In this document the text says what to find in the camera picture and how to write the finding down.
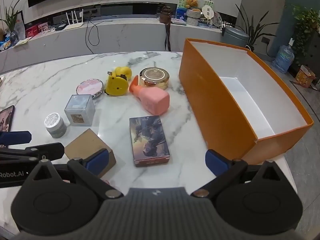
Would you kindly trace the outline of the teddy bear plush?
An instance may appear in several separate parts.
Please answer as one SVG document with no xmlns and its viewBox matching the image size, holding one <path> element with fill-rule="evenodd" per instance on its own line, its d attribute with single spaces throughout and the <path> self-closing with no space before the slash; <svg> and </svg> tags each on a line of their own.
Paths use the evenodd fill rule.
<svg viewBox="0 0 320 240">
<path fill-rule="evenodd" d="M 198 0 L 185 0 L 184 7 L 188 10 L 200 11 L 200 9 L 198 7 Z"/>
</svg>

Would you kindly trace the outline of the green illustrated poster board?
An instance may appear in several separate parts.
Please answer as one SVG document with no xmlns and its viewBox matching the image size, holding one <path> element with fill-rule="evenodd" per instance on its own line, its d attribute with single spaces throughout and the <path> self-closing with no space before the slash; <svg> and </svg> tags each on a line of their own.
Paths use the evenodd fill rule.
<svg viewBox="0 0 320 240">
<path fill-rule="evenodd" d="M 202 10 L 202 7 L 209 5 L 214 9 L 214 2 L 208 0 L 178 0 L 177 9 L 175 17 L 177 19 L 187 20 L 187 10 L 188 9 L 199 9 Z"/>
</svg>

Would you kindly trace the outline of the left potted grass plant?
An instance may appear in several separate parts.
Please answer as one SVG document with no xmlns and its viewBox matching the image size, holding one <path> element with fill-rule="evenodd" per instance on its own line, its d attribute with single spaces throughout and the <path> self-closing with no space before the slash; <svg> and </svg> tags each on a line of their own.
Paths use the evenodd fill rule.
<svg viewBox="0 0 320 240">
<path fill-rule="evenodd" d="M 17 2 L 14 5 L 12 5 L 13 2 L 11 2 L 10 6 L 5 8 L 5 18 L 1 18 L 1 21 L 7 25 L 11 33 L 14 31 L 15 28 L 18 15 L 18 10 L 16 10 L 15 8 L 19 1 L 20 0 L 17 0 Z"/>
</svg>

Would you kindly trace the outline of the small grey glitter jar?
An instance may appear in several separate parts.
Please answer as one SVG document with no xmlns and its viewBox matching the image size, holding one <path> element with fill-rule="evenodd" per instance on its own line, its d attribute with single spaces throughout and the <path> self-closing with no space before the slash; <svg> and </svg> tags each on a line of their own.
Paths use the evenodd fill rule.
<svg viewBox="0 0 320 240">
<path fill-rule="evenodd" d="M 59 113 L 50 113 L 44 120 L 44 126 L 53 138 L 60 138 L 67 131 L 67 126 Z"/>
</svg>

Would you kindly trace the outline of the pink round compact mirror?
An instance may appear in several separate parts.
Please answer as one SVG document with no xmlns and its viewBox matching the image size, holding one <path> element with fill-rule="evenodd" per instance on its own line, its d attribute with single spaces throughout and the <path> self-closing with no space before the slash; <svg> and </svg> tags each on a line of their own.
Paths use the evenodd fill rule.
<svg viewBox="0 0 320 240">
<path fill-rule="evenodd" d="M 104 84 L 99 79 L 88 79 L 80 83 L 76 88 L 78 95 L 91 95 L 93 99 L 101 96 Z"/>
</svg>

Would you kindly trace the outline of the illustrated card box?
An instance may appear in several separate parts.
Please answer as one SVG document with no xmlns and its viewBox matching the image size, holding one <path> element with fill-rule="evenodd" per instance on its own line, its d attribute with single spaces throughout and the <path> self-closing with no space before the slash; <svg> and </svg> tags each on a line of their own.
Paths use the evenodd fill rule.
<svg viewBox="0 0 320 240">
<path fill-rule="evenodd" d="M 166 164 L 170 152 L 160 116 L 129 119 L 133 162 L 136 167 Z"/>
</svg>

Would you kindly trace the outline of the yellow bulb squeeze bottle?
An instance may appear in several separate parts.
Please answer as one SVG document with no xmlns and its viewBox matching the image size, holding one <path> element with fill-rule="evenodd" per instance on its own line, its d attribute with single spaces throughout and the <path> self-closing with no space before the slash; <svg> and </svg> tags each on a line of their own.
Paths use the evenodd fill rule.
<svg viewBox="0 0 320 240">
<path fill-rule="evenodd" d="M 116 67 L 114 69 L 116 75 L 123 75 L 126 77 L 127 80 L 130 80 L 132 77 L 132 70 L 131 68 L 125 67 Z"/>
</svg>

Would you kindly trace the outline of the clear acrylic cube box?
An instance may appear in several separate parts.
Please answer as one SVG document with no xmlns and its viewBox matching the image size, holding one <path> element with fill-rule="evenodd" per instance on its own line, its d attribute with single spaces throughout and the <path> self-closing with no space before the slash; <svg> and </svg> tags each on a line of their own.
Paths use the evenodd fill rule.
<svg viewBox="0 0 320 240">
<path fill-rule="evenodd" d="M 95 114 L 93 98 L 90 94 L 72 95 L 64 111 L 71 126 L 92 126 Z"/>
</svg>

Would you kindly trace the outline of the red gift box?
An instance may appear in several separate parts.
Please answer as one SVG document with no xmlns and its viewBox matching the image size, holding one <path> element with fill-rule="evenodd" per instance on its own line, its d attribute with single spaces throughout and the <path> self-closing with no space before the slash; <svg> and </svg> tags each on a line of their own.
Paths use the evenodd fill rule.
<svg viewBox="0 0 320 240">
<path fill-rule="evenodd" d="M 26 37 L 34 37 L 39 33 L 39 29 L 37 25 L 33 25 L 32 27 L 25 30 Z"/>
</svg>

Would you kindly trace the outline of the blue water jug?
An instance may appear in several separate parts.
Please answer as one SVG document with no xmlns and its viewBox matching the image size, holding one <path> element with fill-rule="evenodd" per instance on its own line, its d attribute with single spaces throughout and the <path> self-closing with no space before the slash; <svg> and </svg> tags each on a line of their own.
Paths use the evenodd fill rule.
<svg viewBox="0 0 320 240">
<path fill-rule="evenodd" d="M 278 50 L 276 58 L 272 62 L 272 66 L 283 74 L 287 73 L 289 66 L 291 66 L 295 59 L 295 55 L 292 49 L 293 43 L 294 39 L 290 38 L 287 46 L 282 45 Z"/>
</svg>

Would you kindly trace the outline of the brown cardboard box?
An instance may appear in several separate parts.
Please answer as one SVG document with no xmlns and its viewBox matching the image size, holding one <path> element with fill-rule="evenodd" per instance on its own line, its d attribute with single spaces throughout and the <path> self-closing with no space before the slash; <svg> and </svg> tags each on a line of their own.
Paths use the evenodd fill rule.
<svg viewBox="0 0 320 240">
<path fill-rule="evenodd" d="M 102 178 L 112 167 L 114 167 L 114 165 L 116 165 L 116 158 L 113 150 L 107 144 L 105 144 L 91 129 L 87 129 L 84 133 L 79 135 L 70 144 L 68 144 L 65 147 L 65 154 L 69 159 L 86 159 L 102 148 L 106 148 L 109 152 L 109 163 L 98 175 L 99 178 Z"/>
</svg>

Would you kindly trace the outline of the yellow tape measure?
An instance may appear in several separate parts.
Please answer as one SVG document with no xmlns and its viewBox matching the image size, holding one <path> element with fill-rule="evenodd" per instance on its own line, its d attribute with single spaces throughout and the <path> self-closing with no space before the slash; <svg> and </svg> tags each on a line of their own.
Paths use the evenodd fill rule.
<svg viewBox="0 0 320 240">
<path fill-rule="evenodd" d="M 107 72 L 105 93 L 110 96 L 122 96 L 127 93 L 129 83 L 126 75 L 117 74 L 115 71 Z"/>
</svg>

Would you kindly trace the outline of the pink spray bottle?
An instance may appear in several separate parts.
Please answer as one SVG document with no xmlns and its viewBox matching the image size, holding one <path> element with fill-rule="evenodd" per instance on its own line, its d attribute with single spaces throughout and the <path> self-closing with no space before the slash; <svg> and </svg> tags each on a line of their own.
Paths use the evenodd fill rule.
<svg viewBox="0 0 320 240">
<path fill-rule="evenodd" d="M 170 106 L 168 92 L 158 87 L 140 86 L 138 84 L 138 75 L 133 78 L 129 91 L 140 100 L 142 106 L 152 115 L 162 115 Z"/>
</svg>

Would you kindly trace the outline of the round paper fan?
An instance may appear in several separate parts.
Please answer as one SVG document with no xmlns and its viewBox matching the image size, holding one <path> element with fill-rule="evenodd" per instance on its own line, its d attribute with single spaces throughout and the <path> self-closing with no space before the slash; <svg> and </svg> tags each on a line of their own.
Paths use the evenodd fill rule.
<svg viewBox="0 0 320 240">
<path fill-rule="evenodd" d="M 214 11 L 210 5 L 204 5 L 202 7 L 202 13 L 204 17 L 207 19 L 207 23 L 209 24 L 210 20 L 214 17 Z"/>
</svg>

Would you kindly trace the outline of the gold round compact case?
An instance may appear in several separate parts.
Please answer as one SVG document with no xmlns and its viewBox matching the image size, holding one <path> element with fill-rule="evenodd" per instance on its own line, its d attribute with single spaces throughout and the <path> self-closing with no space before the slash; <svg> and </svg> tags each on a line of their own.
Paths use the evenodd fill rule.
<svg viewBox="0 0 320 240">
<path fill-rule="evenodd" d="M 139 85 L 143 87 L 158 87 L 166 90 L 169 85 L 169 73 L 157 67 L 144 68 L 139 74 Z"/>
</svg>

